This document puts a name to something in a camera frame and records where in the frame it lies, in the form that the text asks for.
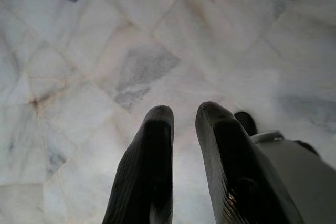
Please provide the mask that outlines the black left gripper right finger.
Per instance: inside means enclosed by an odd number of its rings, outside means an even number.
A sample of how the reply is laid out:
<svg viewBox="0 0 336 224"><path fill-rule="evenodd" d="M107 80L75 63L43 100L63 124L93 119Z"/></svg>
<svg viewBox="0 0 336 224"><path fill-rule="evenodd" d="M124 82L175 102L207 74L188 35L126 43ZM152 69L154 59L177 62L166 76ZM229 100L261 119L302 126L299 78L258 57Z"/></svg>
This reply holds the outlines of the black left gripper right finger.
<svg viewBox="0 0 336 224"><path fill-rule="evenodd" d="M270 160L231 112L204 102L195 128L216 223L302 223Z"/></svg>

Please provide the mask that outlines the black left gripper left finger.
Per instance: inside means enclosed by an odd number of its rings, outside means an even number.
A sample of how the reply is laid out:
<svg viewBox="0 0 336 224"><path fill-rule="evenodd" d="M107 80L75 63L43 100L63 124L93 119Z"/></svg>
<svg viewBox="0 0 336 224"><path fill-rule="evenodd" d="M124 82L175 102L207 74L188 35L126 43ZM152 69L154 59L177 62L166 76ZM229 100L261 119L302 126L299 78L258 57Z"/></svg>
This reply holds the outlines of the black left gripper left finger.
<svg viewBox="0 0 336 224"><path fill-rule="evenodd" d="M119 163L103 223L172 223L173 111L153 107Z"/></svg>

